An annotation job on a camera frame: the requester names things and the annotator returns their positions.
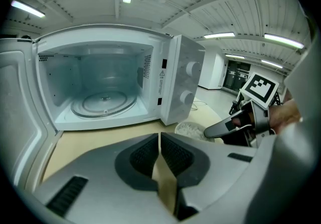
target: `warning label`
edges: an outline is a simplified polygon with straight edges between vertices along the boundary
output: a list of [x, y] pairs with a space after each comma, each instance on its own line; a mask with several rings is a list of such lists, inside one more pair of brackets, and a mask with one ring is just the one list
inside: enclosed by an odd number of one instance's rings
[[162, 70], [159, 74], [159, 78], [158, 78], [158, 94], [160, 96], [162, 96], [163, 94], [163, 84], [164, 84], [164, 80], [165, 79], [165, 72]]

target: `microwave knob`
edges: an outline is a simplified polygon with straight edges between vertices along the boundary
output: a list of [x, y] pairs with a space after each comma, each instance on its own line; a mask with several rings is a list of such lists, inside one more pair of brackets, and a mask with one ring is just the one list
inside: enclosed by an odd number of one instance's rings
[[193, 100], [194, 100], [194, 95], [192, 92], [188, 91], [188, 90], [185, 90], [182, 94], [181, 94], [181, 97], [180, 97], [180, 100], [183, 104], [191, 104], [193, 103]]
[[187, 64], [186, 73], [192, 78], [199, 77], [201, 74], [201, 65], [196, 61], [191, 61]]

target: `black vent slot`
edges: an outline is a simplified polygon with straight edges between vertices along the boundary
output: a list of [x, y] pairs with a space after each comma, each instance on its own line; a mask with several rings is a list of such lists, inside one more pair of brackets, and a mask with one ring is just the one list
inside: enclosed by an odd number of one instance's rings
[[158, 139], [153, 139], [134, 151], [130, 155], [129, 161], [135, 170], [141, 174], [151, 177], [157, 157]]
[[55, 214], [63, 217], [79, 196], [87, 182], [88, 179], [86, 178], [73, 177], [47, 204], [47, 208]]
[[237, 153], [230, 153], [227, 157], [236, 159], [236, 160], [240, 160], [243, 162], [251, 162], [253, 157], [251, 156], [247, 156], [247, 155], [243, 155], [243, 154], [237, 154]]
[[175, 177], [194, 162], [194, 155], [191, 152], [166, 137], [162, 137], [162, 155]]

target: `cable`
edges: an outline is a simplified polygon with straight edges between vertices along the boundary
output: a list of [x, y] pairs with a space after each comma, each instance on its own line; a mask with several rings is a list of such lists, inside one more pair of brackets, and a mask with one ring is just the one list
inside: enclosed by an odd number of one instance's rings
[[198, 110], [199, 108], [196, 106], [195, 103], [193, 103], [191, 109], [192, 109], [192, 110]]
[[193, 104], [192, 104], [192, 107], [191, 107], [192, 110], [198, 110], [198, 109], [199, 109], [199, 108], [197, 107], [197, 105], [195, 104], [195, 102], [202, 102], [202, 103], [204, 103], [204, 105], [201, 105], [201, 106], [207, 105], [207, 103], [204, 102], [204, 101], [194, 101]]
[[204, 102], [204, 101], [194, 101], [194, 102], [202, 102], [202, 103], [204, 103], [204, 105], [201, 105], [201, 106], [205, 106], [205, 105], [207, 105], [207, 103], [206, 103], [206, 102]]

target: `ceiling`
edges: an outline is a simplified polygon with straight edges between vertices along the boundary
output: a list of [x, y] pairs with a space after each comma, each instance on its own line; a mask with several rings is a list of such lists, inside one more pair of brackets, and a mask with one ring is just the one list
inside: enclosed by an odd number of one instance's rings
[[[288, 74], [310, 45], [307, 20], [297, 0], [20, 0], [44, 12], [44, 18], [12, 8], [6, 26], [36, 34], [89, 23], [120, 23], [183, 34], [207, 48], [243, 55], [261, 65], [265, 59]], [[205, 39], [212, 33], [234, 32], [233, 38]], [[296, 49], [264, 39], [264, 33], [296, 40]]]

